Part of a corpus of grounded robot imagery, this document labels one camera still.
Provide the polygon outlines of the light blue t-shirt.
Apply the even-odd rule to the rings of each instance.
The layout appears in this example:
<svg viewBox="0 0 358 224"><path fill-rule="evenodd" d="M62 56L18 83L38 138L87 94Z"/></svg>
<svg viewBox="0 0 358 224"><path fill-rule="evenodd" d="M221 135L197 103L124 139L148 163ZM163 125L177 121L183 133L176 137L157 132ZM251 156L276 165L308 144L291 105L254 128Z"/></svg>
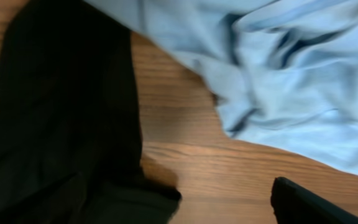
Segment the light blue t-shirt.
<svg viewBox="0 0 358 224"><path fill-rule="evenodd" d="M89 3L200 75L230 138L358 175L358 1Z"/></svg>

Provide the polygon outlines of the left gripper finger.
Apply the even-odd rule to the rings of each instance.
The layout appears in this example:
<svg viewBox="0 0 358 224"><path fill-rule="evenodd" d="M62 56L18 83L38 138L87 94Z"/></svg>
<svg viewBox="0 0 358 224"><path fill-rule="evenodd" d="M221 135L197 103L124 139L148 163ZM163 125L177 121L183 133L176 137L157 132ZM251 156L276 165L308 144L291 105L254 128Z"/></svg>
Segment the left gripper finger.
<svg viewBox="0 0 358 224"><path fill-rule="evenodd" d="M284 177L275 178L270 203L278 224L358 224L358 217Z"/></svg>

